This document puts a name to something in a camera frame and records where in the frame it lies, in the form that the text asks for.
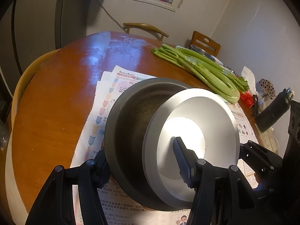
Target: cartoon boy illustration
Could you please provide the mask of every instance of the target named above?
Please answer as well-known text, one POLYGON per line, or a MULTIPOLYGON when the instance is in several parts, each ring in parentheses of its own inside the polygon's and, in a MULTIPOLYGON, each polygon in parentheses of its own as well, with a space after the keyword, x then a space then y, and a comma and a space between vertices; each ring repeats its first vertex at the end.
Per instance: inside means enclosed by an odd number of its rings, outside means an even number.
POLYGON ((181 224, 180 225, 186 225, 187 224, 187 216, 186 215, 183 215, 182 217, 181 217, 181 224))

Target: round dining table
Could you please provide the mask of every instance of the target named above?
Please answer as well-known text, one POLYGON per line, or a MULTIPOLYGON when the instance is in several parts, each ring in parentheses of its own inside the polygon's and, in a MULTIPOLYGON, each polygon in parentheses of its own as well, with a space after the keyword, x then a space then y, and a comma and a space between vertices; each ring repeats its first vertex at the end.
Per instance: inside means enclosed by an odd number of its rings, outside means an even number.
MULTIPOLYGON (((53 168, 70 167, 103 71, 118 65, 209 90, 187 71, 154 56, 151 50, 161 45, 158 40, 106 31, 68 44, 41 65, 20 101, 12 135, 13 171, 28 212, 53 168)), ((241 100, 239 104, 260 142, 252 110, 241 100)))

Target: black bottle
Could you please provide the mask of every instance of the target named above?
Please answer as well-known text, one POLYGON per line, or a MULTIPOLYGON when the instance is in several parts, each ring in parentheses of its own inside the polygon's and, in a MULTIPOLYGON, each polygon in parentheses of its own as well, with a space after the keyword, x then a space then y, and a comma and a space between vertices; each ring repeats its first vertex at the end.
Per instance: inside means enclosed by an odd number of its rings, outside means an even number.
POLYGON ((288 88, 280 92, 271 104, 255 118, 258 129, 263 133, 290 108, 294 92, 288 88))

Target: chair backrest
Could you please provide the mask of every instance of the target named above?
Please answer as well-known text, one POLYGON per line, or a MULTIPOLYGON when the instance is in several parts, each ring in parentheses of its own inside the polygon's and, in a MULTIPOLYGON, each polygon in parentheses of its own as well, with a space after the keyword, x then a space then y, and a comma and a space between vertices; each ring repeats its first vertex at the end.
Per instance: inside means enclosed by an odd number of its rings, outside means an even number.
POLYGON ((13 100, 12 100, 12 104, 11 104, 11 128, 14 127, 14 122, 15 122, 18 106, 19 106, 20 100, 24 94, 24 91, 25 91, 29 81, 31 80, 31 78, 33 77, 35 72, 40 68, 41 64, 45 60, 50 58, 58 50, 59 49, 54 50, 52 52, 48 52, 48 53, 44 54, 43 56, 40 56, 38 59, 34 60, 28 66, 28 68, 25 70, 25 72, 22 74, 22 76, 20 77, 18 84, 16 86, 16 89, 15 89, 15 92, 13 94, 13 100))
POLYGON ((141 30, 144 30, 144 31, 151 31, 151 32, 155 32, 155 33, 158 33, 158 34, 161 34, 161 37, 160 37, 160 41, 163 41, 163 37, 169 37, 168 34, 166 34, 165 32, 161 31, 160 29, 152 26, 152 25, 148 25, 148 24, 140 24, 140 23, 124 23, 123 24, 124 26, 127 26, 127 31, 126 33, 129 34, 129 30, 130 28, 138 28, 138 29, 141 29, 141 30))
POLYGON ((213 55, 213 56, 217 56, 217 54, 220 50, 220 47, 221 47, 220 44, 216 43, 211 38, 197 32, 197 31, 194 31, 192 40, 190 42, 190 45, 198 46, 198 47, 200 47, 201 49, 205 50, 206 52, 208 52, 210 55, 213 55), (197 40, 199 40, 202 43, 208 45, 208 47, 196 42, 197 40))

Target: metal bolt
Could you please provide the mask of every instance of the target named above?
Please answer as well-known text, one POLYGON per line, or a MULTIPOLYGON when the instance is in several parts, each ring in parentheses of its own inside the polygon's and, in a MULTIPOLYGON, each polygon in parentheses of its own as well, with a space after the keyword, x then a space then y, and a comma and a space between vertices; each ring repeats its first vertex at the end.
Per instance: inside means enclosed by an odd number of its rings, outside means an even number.
POLYGON ((234 172, 236 172, 239 169, 236 165, 232 165, 230 168, 234 172))
POLYGON ((62 166, 57 166, 56 168, 55 168, 55 171, 56 172, 60 172, 62 170, 62 166))
POLYGON ((204 165, 206 163, 206 161, 204 159, 198 159, 197 162, 200 164, 200 165, 204 165))
POLYGON ((94 159, 87 160, 87 161, 86 161, 86 164, 87 164, 88 166, 94 165, 94 164, 95 164, 95 160, 94 160, 94 159))

